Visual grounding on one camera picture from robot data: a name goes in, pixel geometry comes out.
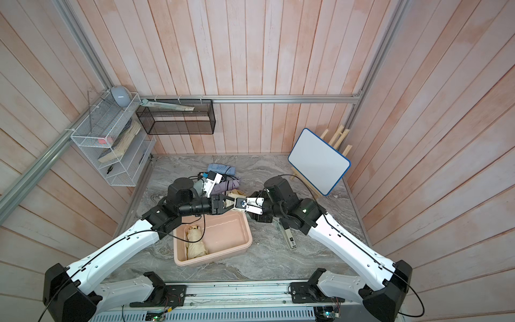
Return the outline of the pale green ruler tool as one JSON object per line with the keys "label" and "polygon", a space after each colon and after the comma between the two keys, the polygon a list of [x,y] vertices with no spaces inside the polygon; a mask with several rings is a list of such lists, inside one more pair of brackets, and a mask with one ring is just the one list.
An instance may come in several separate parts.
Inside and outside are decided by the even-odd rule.
{"label": "pale green ruler tool", "polygon": [[156,111],[176,111],[176,112],[189,112],[194,111],[195,107],[187,105],[179,105],[174,103],[163,103],[158,101],[150,101],[143,99],[140,103],[142,107],[147,107]]}

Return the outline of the grey round speaker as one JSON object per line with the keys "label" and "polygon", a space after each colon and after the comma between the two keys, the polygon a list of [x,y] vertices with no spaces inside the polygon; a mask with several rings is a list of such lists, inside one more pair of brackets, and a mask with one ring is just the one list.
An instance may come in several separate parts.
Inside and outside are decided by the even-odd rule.
{"label": "grey round speaker", "polygon": [[124,86],[116,86],[112,87],[110,91],[115,100],[115,103],[117,103],[119,107],[125,109],[130,105],[132,101],[132,95],[127,88]]}

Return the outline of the mint green umbrella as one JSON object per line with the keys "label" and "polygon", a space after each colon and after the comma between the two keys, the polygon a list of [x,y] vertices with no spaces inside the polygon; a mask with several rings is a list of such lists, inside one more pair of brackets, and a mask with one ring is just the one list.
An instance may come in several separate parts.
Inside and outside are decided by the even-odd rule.
{"label": "mint green umbrella", "polygon": [[194,185],[193,189],[197,192],[197,195],[199,197],[202,197],[204,195],[204,185],[205,185],[205,178],[200,178]]}

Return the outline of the aluminium wall rail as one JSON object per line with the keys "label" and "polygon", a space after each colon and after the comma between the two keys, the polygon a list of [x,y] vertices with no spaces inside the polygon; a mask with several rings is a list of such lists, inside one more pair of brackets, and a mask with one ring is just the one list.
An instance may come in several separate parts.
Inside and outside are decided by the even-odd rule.
{"label": "aluminium wall rail", "polygon": [[211,100],[214,104],[297,104],[350,103],[361,100],[360,95],[140,95],[142,99]]}

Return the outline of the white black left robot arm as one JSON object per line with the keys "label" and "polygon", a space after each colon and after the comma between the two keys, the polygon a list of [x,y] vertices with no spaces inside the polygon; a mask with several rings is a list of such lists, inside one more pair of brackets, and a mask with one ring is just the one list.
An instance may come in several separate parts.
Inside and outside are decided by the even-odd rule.
{"label": "white black left robot arm", "polygon": [[190,178],[178,178],[168,187],[164,200],[122,235],[69,266],[49,268],[44,279],[44,312],[55,321],[89,321],[104,310],[132,303],[166,307],[167,286],[154,272],[120,285],[101,288],[100,284],[135,254],[171,236],[183,217],[222,215],[247,205],[244,198],[212,196],[196,189]]}

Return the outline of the blue folded umbrella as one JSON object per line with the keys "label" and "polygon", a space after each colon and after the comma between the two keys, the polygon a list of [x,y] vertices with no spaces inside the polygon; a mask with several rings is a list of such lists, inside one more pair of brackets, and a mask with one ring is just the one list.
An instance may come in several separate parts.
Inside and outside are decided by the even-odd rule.
{"label": "blue folded umbrella", "polygon": [[208,166],[207,171],[208,172],[212,171],[214,173],[219,173],[219,174],[228,175],[228,176],[235,176],[236,175],[236,168],[235,167],[224,165],[224,164],[212,163],[212,164],[210,164]]}

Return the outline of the plain cream umbrella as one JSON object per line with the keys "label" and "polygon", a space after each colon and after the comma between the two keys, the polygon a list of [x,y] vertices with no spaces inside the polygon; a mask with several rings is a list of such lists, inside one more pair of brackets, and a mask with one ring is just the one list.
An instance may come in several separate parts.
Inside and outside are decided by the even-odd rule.
{"label": "plain cream umbrella", "polygon": [[203,241],[204,231],[199,225],[192,225],[186,232],[186,255],[189,260],[209,254]]}

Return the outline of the pink plastic storage box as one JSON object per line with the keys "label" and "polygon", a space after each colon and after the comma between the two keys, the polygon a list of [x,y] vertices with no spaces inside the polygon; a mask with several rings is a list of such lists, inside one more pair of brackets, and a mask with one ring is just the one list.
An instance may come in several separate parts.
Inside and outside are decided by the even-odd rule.
{"label": "pink plastic storage box", "polygon": [[[209,254],[189,260],[186,255],[186,232],[192,225],[204,231],[203,241]],[[208,215],[196,220],[185,217],[183,224],[174,230],[174,261],[177,266],[200,266],[240,255],[252,245],[253,237],[246,215],[228,211],[223,215]]]}

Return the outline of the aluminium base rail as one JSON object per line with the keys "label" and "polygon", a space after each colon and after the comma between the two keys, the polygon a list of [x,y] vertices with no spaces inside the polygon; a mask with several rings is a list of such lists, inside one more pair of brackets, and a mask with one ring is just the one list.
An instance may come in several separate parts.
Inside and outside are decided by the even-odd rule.
{"label": "aluminium base rail", "polygon": [[375,321],[355,300],[315,300],[306,280],[181,282],[182,304],[124,305],[95,315],[93,321]]}

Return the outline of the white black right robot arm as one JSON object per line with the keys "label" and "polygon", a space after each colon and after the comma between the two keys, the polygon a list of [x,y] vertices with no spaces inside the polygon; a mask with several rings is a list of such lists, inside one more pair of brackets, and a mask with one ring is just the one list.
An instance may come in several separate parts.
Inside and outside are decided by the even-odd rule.
{"label": "white black right robot arm", "polygon": [[264,183],[261,191],[239,198],[236,207],[258,222],[282,220],[287,228],[322,243],[347,263],[358,277],[317,269],[304,283],[292,283],[294,303],[352,301],[361,303],[379,321],[395,321],[410,291],[412,267],[393,262],[365,245],[311,198],[300,199],[281,175]]}

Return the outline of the wooden brush on shelf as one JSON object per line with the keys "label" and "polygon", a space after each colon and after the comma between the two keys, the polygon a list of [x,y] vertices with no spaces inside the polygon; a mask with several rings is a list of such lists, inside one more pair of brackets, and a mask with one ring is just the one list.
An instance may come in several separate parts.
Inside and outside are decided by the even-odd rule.
{"label": "wooden brush on shelf", "polygon": [[106,163],[114,159],[122,158],[132,143],[133,139],[138,135],[141,128],[142,126],[139,124],[139,122],[130,119],[112,146],[102,151],[98,161],[100,163]]}

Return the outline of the purple folded umbrella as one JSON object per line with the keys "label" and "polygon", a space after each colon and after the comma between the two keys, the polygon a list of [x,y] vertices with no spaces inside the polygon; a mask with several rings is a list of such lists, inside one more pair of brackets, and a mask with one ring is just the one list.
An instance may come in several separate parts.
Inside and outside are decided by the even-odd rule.
{"label": "purple folded umbrella", "polygon": [[240,186],[239,180],[229,180],[229,181],[223,181],[218,184],[216,184],[213,187],[213,190],[211,191],[212,195],[219,195],[223,194],[227,191],[232,191],[233,189],[238,189]]}

